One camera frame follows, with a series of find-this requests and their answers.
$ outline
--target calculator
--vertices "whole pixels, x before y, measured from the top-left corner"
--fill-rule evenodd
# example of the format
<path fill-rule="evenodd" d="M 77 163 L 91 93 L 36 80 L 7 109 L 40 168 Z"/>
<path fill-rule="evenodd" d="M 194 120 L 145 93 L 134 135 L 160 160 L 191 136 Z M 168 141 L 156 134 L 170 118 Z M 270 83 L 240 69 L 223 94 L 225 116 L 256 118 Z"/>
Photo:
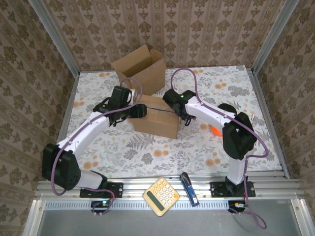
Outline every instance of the calculator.
<path fill-rule="evenodd" d="M 164 178 L 159 178 L 142 196 L 158 216 L 163 216 L 179 199 L 179 194 Z"/>

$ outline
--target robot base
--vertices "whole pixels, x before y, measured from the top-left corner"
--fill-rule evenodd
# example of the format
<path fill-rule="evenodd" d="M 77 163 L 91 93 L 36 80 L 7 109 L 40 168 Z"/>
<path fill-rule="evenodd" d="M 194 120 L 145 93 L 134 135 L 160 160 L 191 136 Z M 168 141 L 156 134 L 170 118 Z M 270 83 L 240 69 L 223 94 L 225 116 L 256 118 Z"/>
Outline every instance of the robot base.
<path fill-rule="evenodd" d="M 246 181 L 248 197 L 255 197 L 253 182 Z M 245 196 L 244 181 L 238 185 L 233 184 L 227 177 L 222 182 L 210 182 L 211 197 L 213 198 L 243 198 Z"/>

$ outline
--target white table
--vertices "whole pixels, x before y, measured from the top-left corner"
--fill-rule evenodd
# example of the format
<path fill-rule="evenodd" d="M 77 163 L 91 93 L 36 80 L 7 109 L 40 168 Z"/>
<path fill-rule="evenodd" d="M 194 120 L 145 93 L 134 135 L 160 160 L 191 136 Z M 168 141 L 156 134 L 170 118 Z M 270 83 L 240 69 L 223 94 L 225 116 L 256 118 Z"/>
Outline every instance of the white table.
<path fill-rule="evenodd" d="M 244 66 L 192 68 L 197 75 L 198 91 L 205 101 L 219 105 L 231 104 L 238 112 L 252 119 L 254 130 L 266 143 L 270 154 L 264 159 L 250 159 L 249 171 L 282 170 L 265 120 Z M 154 96 L 162 97 L 170 89 L 170 77 L 175 69 L 166 70 L 166 84 Z M 178 92 L 194 90 L 193 77 L 187 71 L 175 76 Z M 71 113 L 68 134 L 90 115 L 92 108 L 111 95 L 119 85 L 115 72 L 94 72 L 80 75 Z M 256 142 L 255 154 L 263 147 Z M 179 175 L 182 172 L 207 175 L 228 171 L 228 156 L 223 150 L 222 137 L 211 133 L 202 120 L 192 120 L 188 127 L 182 122 L 178 139 L 169 139 L 135 132 L 124 121 L 99 135 L 78 157 L 84 170 L 95 170 L 109 178 Z"/>

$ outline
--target cardboard box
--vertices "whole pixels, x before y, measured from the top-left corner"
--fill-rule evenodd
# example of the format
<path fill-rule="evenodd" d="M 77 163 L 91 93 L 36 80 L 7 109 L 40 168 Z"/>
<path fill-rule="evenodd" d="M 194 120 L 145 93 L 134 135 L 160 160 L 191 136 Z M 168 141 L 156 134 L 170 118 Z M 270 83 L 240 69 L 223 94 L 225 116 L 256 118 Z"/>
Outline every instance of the cardboard box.
<path fill-rule="evenodd" d="M 147 105 L 147 115 L 130 119 L 135 131 L 177 139 L 181 118 L 162 98 L 143 95 L 140 103 Z"/>
<path fill-rule="evenodd" d="M 166 65 L 161 53 L 143 45 L 127 56 L 112 63 L 119 81 L 128 77 L 138 80 L 144 95 L 152 95 L 165 86 Z M 139 85 L 134 81 L 125 81 L 129 89 L 140 93 Z"/>

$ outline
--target patterned wallpaper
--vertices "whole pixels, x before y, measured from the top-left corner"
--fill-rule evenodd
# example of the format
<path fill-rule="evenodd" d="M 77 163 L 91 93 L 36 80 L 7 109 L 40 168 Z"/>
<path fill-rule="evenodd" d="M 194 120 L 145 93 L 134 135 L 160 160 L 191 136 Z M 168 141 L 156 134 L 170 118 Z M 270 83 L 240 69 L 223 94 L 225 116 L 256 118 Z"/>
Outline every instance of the patterned wallpaper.
<path fill-rule="evenodd" d="M 23 232 L 73 85 L 27 0 L 0 1 L 0 235 Z"/>
<path fill-rule="evenodd" d="M 284 0 L 42 0 L 80 70 L 143 44 L 168 67 L 250 67 Z"/>
<path fill-rule="evenodd" d="M 315 220 L 315 1 L 301 0 L 258 74 L 290 174 Z"/>

